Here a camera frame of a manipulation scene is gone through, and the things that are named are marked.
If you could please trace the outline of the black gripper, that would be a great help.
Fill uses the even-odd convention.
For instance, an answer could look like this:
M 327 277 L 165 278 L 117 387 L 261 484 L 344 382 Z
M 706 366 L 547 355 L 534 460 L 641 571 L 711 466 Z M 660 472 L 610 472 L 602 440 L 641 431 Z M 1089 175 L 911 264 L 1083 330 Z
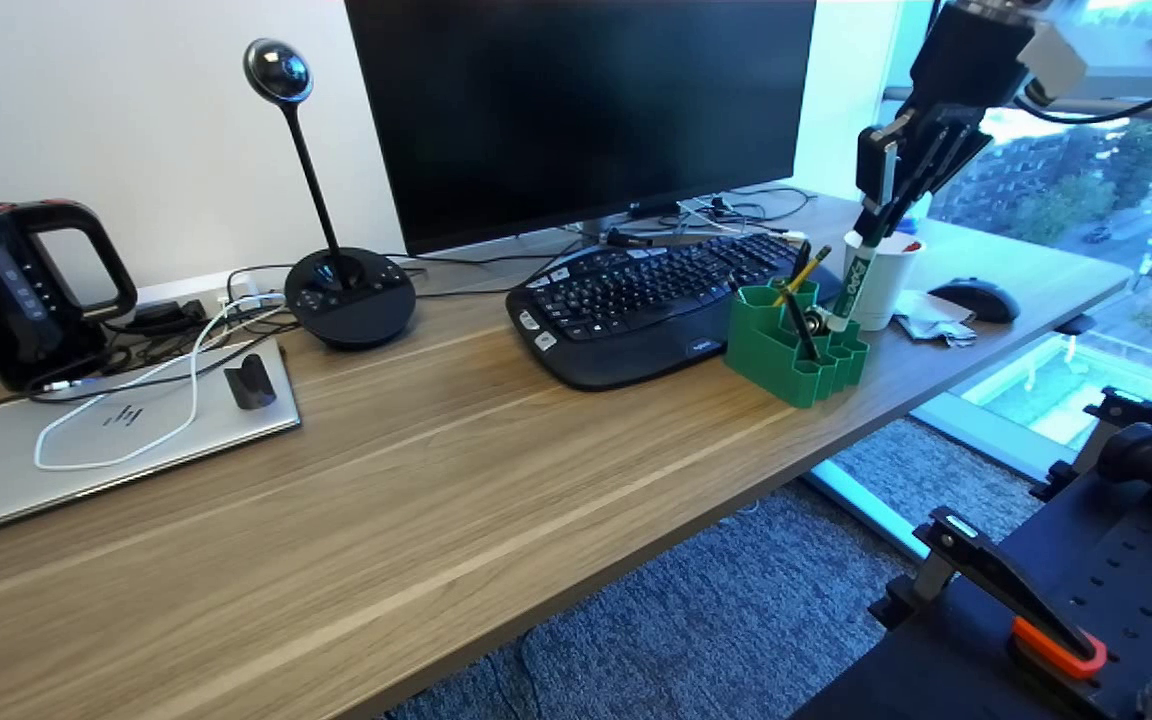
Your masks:
M 993 145 L 981 115 L 1028 81 L 1020 50 L 1033 37 L 1035 24 L 1016 0 L 943 0 L 911 59 L 903 110 L 855 134 L 863 244 L 893 235 L 920 196 L 940 192 Z

